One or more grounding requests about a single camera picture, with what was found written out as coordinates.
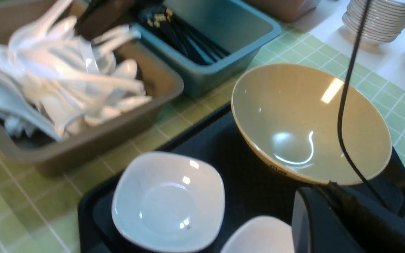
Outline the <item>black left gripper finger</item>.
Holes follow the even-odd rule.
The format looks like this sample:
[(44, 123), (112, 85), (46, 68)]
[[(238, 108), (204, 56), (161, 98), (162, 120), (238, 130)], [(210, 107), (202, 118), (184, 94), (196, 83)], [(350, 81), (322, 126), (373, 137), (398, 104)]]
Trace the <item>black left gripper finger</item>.
[(296, 253), (405, 253), (405, 220), (347, 186), (300, 187), (291, 220)]

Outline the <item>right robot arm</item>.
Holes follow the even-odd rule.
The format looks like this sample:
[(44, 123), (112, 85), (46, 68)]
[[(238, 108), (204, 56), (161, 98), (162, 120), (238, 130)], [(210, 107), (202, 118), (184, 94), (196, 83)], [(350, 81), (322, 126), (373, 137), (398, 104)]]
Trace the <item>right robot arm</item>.
[(136, 3), (136, 0), (92, 0), (78, 18), (76, 35), (87, 40), (102, 35)]

